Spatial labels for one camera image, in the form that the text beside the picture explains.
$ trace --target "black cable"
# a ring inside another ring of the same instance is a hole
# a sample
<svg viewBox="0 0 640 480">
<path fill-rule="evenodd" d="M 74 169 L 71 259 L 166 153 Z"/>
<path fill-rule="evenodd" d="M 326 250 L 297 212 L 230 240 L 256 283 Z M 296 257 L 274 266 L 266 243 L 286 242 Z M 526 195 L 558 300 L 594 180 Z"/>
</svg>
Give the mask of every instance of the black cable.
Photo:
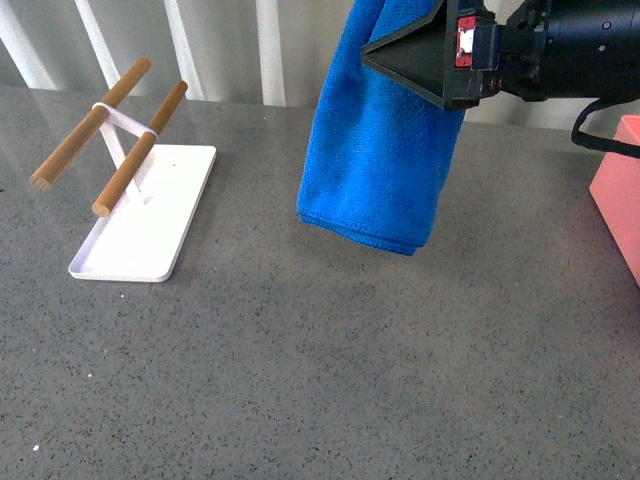
<svg viewBox="0 0 640 480">
<path fill-rule="evenodd" d="M 616 105 L 622 105 L 624 103 L 630 103 L 637 100 L 637 98 L 633 99 L 605 99 L 601 98 L 591 103 L 587 108 L 585 108 L 578 118 L 576 119 L 576 123 L 573 126 L 573 131 L 571 132 L 571 140 L 576 145 L 580 145 L 581 147 L 588 148 L 590 150 L 598 150 L 599 152 L 614 152 L 619 153 L 620 155 L 625 155 L 627 157 L 640 158 L 640 146 L 631 145 L 624 142 L 619 142 L 618 140 L 611 140 L 608 138 L 596 137 L 595 135 L 590 135 L 588 133 L 584 133 L 580 131 L 580 127 L 584 124 L 585 120 L 589 115 L 599 110 L 604 110 L 605 108 L 613 107 Z"/>
</svg>

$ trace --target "blue microfiber towel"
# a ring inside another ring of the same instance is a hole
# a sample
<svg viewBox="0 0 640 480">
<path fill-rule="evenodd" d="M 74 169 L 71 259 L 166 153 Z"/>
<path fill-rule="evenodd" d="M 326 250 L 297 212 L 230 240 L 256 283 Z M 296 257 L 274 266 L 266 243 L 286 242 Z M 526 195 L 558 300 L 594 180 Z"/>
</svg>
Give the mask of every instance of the blue microfiber towel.
<svg viewBox="0 0 640 480">
<path fill-rule="evenodd" d="M 433 3 L 355 1 L 313 121 L 298 194 L 303 222 L 404 255 L 429 238 L 463 113 L 364 67 L 360 49 Z"/>
</svg>

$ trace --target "white stand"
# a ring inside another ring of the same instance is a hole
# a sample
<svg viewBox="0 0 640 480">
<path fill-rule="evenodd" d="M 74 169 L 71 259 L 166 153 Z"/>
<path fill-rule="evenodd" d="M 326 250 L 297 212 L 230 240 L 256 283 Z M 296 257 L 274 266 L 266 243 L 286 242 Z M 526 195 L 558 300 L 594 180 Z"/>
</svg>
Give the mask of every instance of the white stand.
<svg viewBox="0 0 640 480">
<path fill-rule="evenodd" d="M 118 167 L 124 151 L 114 126 L 149 130 L 109 110 L 100 132 Z M 171 276 L 216 156 L 212 146 L 155 145 L 111 215 L 100 218 L 69 265 L 83 280 L 163 282 Z"/>
</svg>

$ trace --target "black robotic arm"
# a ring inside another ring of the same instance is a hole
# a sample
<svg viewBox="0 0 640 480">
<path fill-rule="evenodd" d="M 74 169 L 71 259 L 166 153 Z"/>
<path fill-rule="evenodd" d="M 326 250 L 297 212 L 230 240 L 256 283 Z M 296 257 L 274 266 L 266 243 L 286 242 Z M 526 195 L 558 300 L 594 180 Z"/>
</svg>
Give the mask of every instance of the black robotic arm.
<svg viewBox="0 0 640 480">
<path fill-rule="evenodd" d="M 505 91 L 527 102 L 596 98 L 578 145 L 640 158 L 580 131 L 587 116 L 640 98 L 640 1 L 526 0 L 505 25 L 483 0 L 436 0 L 424 18 L 366 45 L 362 61 L 445 110 Z"/>
</svg>

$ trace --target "white wall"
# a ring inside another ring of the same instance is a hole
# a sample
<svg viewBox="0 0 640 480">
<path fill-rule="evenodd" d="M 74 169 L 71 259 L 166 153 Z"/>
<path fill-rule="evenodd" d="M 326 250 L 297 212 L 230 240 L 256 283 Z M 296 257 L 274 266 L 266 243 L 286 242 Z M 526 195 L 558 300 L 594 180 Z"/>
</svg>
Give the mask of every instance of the white wall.
<svg viewBox="0 0 640 480">
<path fill-rule="evenodd" d="M 503 23 L 522 0 L 486 0 Z M 0 84 L 102 94 L 140 56 L 153 68 L 134 94 L 312 106 L 352 0 L 0 0 Z M 570 129 L 589 100 L 527 104 L 501 93 L 474 122 Z M 612 134 L 621 113 L 594 116 Z"/>
</svg>

